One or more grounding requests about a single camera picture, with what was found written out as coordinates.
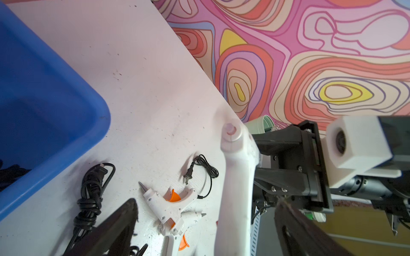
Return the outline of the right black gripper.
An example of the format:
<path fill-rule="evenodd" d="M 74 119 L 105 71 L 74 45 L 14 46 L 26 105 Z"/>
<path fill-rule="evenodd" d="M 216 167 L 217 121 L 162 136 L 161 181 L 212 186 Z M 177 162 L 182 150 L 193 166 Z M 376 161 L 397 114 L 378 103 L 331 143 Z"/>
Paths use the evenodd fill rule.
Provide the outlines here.
<path fill-rule="evenodd" d="M 303 121 L 284 129 L 253 136 L 269 167 L 257 167 L 252 207 L 275 207 L 285 200 L 299 210 L 332 213 L 318 124 Z"/>

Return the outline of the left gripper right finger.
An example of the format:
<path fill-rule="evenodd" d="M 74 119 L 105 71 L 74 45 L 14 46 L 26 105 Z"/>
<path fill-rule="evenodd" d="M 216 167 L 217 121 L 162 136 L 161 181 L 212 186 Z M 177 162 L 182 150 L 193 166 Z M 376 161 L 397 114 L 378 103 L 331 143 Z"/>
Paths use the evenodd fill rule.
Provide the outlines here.
<path fill-rule="evenodd" d="M 286 201 L 276 205 L 274 220 L 284 256 L 352 255 Z"/>

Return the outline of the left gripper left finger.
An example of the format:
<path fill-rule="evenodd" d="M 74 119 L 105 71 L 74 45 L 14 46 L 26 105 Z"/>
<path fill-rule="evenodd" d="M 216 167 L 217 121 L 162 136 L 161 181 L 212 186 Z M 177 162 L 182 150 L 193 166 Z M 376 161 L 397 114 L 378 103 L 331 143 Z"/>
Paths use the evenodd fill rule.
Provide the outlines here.
<path fill-rule="evenodd" d="M 102 256 L 107 252 L 109 256 L 128 256 L 137 220 L 138 205 L 130 198 L 64 255 Z"/>

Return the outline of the white orange glue gun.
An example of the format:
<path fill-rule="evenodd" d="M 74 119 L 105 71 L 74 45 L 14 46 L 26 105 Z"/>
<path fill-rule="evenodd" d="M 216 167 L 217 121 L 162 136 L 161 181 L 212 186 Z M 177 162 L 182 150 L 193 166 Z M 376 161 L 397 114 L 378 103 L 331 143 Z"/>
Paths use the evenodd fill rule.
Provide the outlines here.
<path fill-rule="evenodd" d="M 161 221 L 162 225 L 170 218 L 177 222 L 180 219 L 181 213 L 188 212 L 186 209 L 198 199 L 196 190 L 190 186 L 186 186 L 183 190 L 183 192 L 186 193 L 183 198 L 180 198 L 179 195 L 172 190 L 171 198 L 177 199 L 176 201 L 172 201 L 166 200 L 157 191 L 147 188 L 141 182 L 139 185 L 144 192 L 143 196 L 147 205 L 155 216 Z"/>
<path fill-rule="evenodd" d="M 176 256 L 181 243 L 185 243 L 184 246 L 189 247 L 186 242 L 185 233 L 189 228 L 198 224 L 206 215 L 206 213 L 195 211 L 183 212 L 177 222 L 170 218 L 162 225 L 161 232 L 168 238 L 167 256 Z"/>

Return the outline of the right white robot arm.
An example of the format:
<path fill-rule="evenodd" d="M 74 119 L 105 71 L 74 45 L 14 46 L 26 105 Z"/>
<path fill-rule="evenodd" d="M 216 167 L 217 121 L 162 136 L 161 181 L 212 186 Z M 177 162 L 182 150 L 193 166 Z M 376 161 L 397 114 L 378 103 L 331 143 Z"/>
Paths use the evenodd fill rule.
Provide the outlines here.
<path fill-rule="evenodd" d="M 276 209 L 275 224 L 286 256 L 337 256 L 346 251 L 303 210 L 334 211 L 318 125 L 304 121 L 252 135 L 237 119 L 223 126 L 226 172 L 214 254 L 248 256 L 255 207 Z"/>

